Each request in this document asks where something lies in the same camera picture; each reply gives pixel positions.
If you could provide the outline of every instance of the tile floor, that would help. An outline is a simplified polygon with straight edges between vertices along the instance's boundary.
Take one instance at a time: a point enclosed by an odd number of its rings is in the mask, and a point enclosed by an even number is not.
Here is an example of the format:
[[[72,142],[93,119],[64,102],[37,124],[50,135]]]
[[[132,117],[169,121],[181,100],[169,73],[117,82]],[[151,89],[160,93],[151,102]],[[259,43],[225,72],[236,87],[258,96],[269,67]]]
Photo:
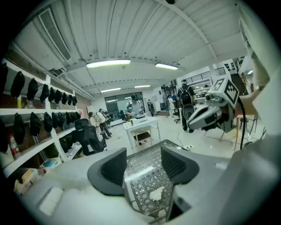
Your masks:
[[[192,148],[190,148],[190,150],[192,152],[204,155],[231,158],[232,154],[234,153],[235,138],[229,137],[227,134],[225,134],[222,138],[222,141],[219,142],[219,139],[223,133],[220,129],[209,130],[206,134],[205,131],[196,130],[194,133],[190,134],[182,129],[180,123],[174,122],[176,117],[166,118],[165,116],[158,116],[158,118],[161,140],[168,139],[183,147],[191,145]],[[264,126],[261,124],[260,120],[258,121],[256,132],[254,132],[254,126],[251,136],[249,136],[248,133],[251,129],[251,126],[252,121],[249,120],[247,123],[244,143],[247,143],[250,140],[256,141],[262,135]],[[127,155],[135,153],[130,147],[130,142],[123,124],[112,127],[110,131],[112,132],[112,138],[106,141],[108,150],[126,147]],[[158,131],[156,128],[151,129],[151,136],[153,145],[159,142]],[[238,138],[236,151],[240,149],[240,143],[241,135],[240,138]],[[151,142],[148,139],[146,143],[140,146],[140,150],[146,149],[149,146],[151,146]]]

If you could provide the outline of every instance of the ceiling vent grille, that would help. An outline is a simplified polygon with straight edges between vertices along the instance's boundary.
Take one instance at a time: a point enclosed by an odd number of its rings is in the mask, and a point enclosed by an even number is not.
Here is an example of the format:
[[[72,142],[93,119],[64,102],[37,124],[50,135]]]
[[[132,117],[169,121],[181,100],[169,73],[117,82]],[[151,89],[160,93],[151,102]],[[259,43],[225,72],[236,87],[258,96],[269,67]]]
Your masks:
[[[56,49],[59,51],[62,57],[68,61],[71,58],[70,52],[67,49],[64,40],[62,39],[50,8],[39,14],[39,20]]]

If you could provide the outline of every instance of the chair headrest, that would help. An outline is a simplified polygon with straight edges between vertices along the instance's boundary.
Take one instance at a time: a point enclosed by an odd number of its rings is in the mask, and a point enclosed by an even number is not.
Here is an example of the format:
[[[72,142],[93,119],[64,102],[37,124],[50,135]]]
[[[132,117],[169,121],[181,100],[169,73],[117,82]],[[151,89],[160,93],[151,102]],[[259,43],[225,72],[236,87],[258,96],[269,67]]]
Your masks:
[[[84,127],[90,126],[91,124],[88,119],[79,119],[74,122],[74,125],[76,130],[81,130]]]

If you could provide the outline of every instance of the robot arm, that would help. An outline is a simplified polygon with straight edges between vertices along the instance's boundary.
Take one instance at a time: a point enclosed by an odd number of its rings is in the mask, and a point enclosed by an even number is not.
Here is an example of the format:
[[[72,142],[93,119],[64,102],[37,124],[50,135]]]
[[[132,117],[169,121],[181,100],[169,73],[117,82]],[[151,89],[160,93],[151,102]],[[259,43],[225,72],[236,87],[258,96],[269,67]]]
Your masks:
[[[206,94],[205,105],[196,110],[187,122],[190,129],[209,130],[220,128],[229,132],[235,128],[233,118],[235,106],[239,97],[239,90],[227,78],[219,79]],[[228,114],[224,114],[222,107],[228,108]]]

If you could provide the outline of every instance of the ceiling light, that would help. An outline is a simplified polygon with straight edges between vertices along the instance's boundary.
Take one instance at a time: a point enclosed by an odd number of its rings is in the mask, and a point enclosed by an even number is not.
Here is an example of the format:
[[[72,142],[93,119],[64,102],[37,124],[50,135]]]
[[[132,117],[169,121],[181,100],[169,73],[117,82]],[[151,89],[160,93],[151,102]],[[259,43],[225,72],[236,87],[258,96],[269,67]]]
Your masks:
[[[135,86],[135,88],[139,88],[139,87],[150,87],[150,85]]]
[[[157,63],[155,66],[165,68],[165,69],[178,69],[176,66],[166,65],[166,64],[162,64],[162,63]]]
[[[121,88],[118,87],[118,88],[108,89],[108,90],[101,91],[101,93],[108,92],[108,91],[118,91],[118,90],[121,90]]]
[[[118,99],[114,99],[114,100],[110,100],[110,101],[107,101],[107,102],[115,102],[117,101]]]
[[[120,59],[120,60],[110,60],[110,61],[100,61],[100,62],[90,62],[86,64],[87,68],[95,68],[105,65],[126,65],[130,64],[131,60],[129,59]]]

